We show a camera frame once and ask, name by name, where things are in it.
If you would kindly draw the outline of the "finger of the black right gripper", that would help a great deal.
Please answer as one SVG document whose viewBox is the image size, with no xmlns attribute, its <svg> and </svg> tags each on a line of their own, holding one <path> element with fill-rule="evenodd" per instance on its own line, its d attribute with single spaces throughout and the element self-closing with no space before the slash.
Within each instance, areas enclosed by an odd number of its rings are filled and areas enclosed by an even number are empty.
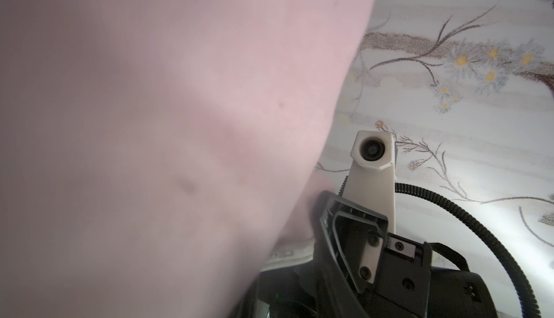
<svg viewBox="0 0 554 318">
<path fill-rule="evenodd" d="M 371 295 L 371 284 L 359 269 L 377 237 L 377 259 L 388 238 L 388 217 L 330 191 L 318 195 L 312 210 L 315 233 L 314 272 L 317 312 L 320 317 L 368 317 L 359 297 Z"/>
</svg>

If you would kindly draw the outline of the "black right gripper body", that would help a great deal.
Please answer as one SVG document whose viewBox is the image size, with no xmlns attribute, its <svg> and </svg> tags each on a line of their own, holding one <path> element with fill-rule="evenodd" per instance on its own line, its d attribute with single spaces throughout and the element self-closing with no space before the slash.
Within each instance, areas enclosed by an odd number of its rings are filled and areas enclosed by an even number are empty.
<svg viewBox="0 0 554 318">
<path fill-rule="evenodd" d="M 440 243 L 391 234 L 379 265 L 341 269 L 318 247 L 310 262 L 264 271 L 259 299 L 270 317 L 497 317 L 483 279 Z"/>
</svg>

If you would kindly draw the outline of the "pink cartoon pillow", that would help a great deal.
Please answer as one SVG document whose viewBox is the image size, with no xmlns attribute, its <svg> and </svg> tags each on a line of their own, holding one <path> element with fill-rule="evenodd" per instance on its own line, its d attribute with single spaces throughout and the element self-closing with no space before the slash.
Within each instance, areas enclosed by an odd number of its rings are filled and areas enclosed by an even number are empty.
<svg viewBox="0 0 554 318">
<path fill-rule="evenodd" d="M 226 317 L 375 0 L 1 0 L 1 316 Z"/>
</svg>

